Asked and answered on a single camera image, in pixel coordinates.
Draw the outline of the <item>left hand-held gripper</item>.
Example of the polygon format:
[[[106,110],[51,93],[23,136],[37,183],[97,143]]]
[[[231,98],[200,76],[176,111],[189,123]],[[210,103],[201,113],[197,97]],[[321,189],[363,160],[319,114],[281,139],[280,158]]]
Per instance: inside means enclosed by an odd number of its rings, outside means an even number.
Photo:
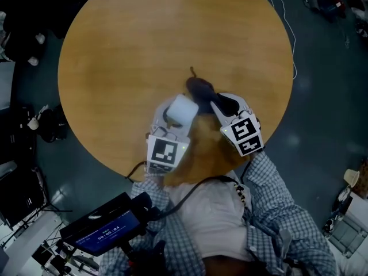
[[[167,111],[175,97],[160,104],[154,115],[154,125],[147,137],[147,168],[149,173],[170,173],[180,164],[187,152],[189,133],[193,120],[180,124],[167,116]]]

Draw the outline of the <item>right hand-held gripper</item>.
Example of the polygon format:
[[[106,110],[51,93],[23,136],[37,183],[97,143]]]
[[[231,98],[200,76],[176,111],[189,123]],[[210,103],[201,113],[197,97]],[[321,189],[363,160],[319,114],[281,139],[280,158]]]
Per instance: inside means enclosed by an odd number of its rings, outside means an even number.
[[[223,136],[240,156],[262,151],[260,122],[252,110],[246,110],[245,100],[231,93],[217,93],[217,96],[218,101],[211,101],[210,105],[220,124],[225,124],[220,128]]]

